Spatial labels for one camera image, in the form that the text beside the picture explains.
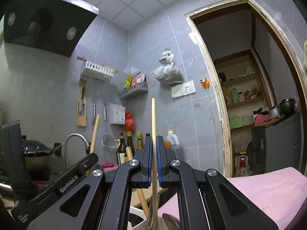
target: black range hood panel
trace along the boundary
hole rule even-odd
[[[98,13],[82,0],[14,0],[4,16],[4,41],[69,57]]]

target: white plastic jug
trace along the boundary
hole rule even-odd
[[[176,134],[174,134],[173,130],[168,130],[166,141],[169,141],[171,143],[172,150],[180,148],[178,137],[176,136]]]

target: curved metal faucet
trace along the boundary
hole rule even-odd
[[[69,139],[71,139],[73,136],[77,136],[79,138],[81,138],[84,142],[85,142],[85,145],[86,145],[86,148],[88,149],[90,147],[90,144],[89,142],[87,141],[87,139],[85,138],[85,136],[83,136],[82,134],[79,134],[79,133],[71,133],[69,134],[66,139],[65,139],[65,142],[64,142],[64,159],[65,159],[65,166],[66,166],[66,169],[68,167],[68,156],[67,156],[67,142]]]

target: black bowl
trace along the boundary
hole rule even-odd
[[[293,98],[287,98],[279,103],[280,111],[284,115],[294,113],[295,100]]]

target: green box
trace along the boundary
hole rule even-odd
[[[243,126],[243,121],[242,118],[240,119],[235,119],[235,120],[230,120],[229,121],[229,126],[230,129],[235,129]]]

